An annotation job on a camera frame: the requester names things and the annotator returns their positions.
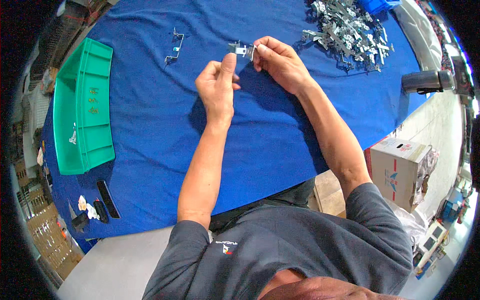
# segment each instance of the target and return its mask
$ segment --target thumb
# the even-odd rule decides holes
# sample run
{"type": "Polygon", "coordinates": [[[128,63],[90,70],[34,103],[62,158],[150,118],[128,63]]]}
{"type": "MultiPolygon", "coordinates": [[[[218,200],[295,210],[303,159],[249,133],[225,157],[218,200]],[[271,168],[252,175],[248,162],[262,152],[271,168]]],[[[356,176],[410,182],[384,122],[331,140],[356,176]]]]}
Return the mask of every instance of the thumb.
{"type": "Polygon", "coordinates": [[[263,44],[259,44],[257,46],[257,51],[258,54],[260,54],[260,56],[266,61],[271,61],[273,63],[282,62],[282,57],[278,53],[263,44]]]}
{"type": "Polygon", "coordinates": [[[235,53],[229,53],[225,55],[220,64],[220,72],[218,79],[223,82],[232,83],[233,74],[235,73],[235,66],[237,65],[237,55],[235,53]]]}

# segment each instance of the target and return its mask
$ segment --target thermos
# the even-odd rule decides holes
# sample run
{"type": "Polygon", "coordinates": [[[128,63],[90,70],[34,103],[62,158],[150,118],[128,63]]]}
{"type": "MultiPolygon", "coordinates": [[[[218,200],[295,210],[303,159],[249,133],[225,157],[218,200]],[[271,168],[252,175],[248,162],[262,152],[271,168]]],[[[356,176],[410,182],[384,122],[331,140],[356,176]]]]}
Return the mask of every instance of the thermos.
{"type": "Polygon", "coordinates": [[[402,76],[402,87],[407,93],[420,95],[453,90],[455,81],[450,70],[421,71],[402,76]]]}

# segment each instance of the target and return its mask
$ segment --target dark gray t-shirt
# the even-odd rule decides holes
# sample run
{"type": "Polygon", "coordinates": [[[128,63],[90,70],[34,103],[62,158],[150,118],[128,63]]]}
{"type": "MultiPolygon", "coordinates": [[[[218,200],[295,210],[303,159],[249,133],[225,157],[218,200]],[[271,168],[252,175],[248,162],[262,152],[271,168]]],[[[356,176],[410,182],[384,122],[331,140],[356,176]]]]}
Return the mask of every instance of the dark gray t-shirt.
{"type": "Polygon", "coordinates": [[[256,299],[274,274],[295,269],[397,294],[412,270],[410,242],[378,188],[346,202],[347,219],[293,206],[262,205],[212,243],[205,228],[173,228],[144,299],[256,299]]]}

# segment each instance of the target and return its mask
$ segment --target forearm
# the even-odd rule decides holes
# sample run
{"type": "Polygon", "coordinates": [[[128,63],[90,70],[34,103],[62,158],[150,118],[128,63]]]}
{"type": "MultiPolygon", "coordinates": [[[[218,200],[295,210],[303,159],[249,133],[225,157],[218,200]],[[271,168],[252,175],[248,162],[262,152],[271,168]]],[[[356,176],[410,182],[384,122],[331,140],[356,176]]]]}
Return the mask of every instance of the forearm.
{"type": "Polygon", "coordinates": [[[312,80],[297,98],[315,130],[325,161],[347,199],[357,186],[371,182],[360,144],[316,82],[312,80]]]}
{"type": "Polygon", "coordinates": [[[192,220],[208,229],[220,189],[228,128],[229,123],[207,123],[180,190],[179,222],[192,220]]]}

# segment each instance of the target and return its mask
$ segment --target smartphone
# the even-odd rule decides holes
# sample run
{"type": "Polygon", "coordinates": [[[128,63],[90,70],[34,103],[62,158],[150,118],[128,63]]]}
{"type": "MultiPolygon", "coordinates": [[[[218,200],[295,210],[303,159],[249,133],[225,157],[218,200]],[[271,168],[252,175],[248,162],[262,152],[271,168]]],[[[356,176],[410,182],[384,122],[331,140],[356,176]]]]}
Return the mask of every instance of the smartphone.
{"type": "Polygon", "coordinates": [[[120,219],[120,215],[113,204],[112,201],[112,195],[110,194],[110,191],[108,190],[107,183],[105,180],[99,180],[96,182],[96,187],[98,188],[98,191],[100,192],[100,196],[103,199],[103,202],[105,203],[105,206],[107,207],[108,213],[110,214],[110,217],[114,219],[120,219]]]}

